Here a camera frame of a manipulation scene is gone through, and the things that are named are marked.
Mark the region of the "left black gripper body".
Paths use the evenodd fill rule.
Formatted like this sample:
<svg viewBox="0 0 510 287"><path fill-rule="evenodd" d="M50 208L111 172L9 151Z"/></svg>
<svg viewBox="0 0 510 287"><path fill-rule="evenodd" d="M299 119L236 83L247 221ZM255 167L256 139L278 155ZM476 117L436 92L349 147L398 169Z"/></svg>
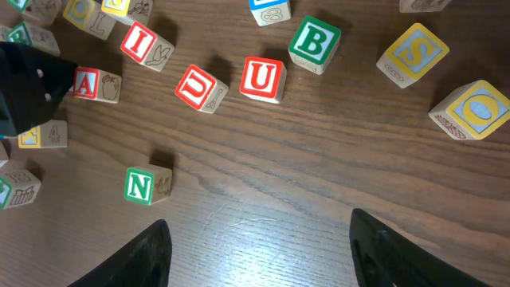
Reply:
<svg viewBox="0 0 510 287"><path fill-rule="evenodd" d="M77 63L16 42L1 43L1 134L51 120L73 86Z"/></svg>

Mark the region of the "red U block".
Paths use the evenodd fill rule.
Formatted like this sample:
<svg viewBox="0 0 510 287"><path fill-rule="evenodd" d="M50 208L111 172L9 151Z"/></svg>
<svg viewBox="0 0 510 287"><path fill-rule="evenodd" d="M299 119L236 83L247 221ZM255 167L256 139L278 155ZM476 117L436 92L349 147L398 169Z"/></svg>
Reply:
<svg viewBox="0 0 510 287"><path fill-rule="evenodd" d="M250 56L245 59L239 90L251 99L279 104L286 77L282 61Z"/></svg>
<svg viewBox="0 0 510 287"><path fill-rule="evenodd" d="M197 65L190 65L175 88L175 95L195 110L213 114L228 91L228 85Z"/></svg>

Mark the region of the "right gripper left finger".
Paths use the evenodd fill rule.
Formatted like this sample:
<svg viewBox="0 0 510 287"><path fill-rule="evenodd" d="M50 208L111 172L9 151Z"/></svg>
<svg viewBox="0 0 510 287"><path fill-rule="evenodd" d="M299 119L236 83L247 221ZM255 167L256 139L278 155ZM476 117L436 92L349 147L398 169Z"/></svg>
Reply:
<svg viewBox="0 0 510 287"><path fill-rule="evenodd" d="M172 242L159 219L69 287L167 287Z"/></svg>

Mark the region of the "green N block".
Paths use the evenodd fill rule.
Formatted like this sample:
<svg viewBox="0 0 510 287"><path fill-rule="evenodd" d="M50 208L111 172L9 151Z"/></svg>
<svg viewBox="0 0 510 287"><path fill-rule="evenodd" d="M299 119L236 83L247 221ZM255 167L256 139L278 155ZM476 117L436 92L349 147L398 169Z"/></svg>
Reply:
<svg viewBox="0 0 510 287"><path fill-rule="evenodd" d="M144 206L170 196L173 171L152 164L129 167L126 171L124 198Z"/></svg>

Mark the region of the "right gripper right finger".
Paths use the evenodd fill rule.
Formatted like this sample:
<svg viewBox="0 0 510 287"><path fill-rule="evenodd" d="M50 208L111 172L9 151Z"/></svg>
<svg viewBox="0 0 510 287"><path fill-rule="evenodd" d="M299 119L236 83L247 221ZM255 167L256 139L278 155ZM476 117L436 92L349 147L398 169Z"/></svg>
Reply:
<svg viewBox="0 0 510 287"><path fill-rule="evenodd" d="M360 208L351 213L349 240L359 287L488 287Z"/></svg>

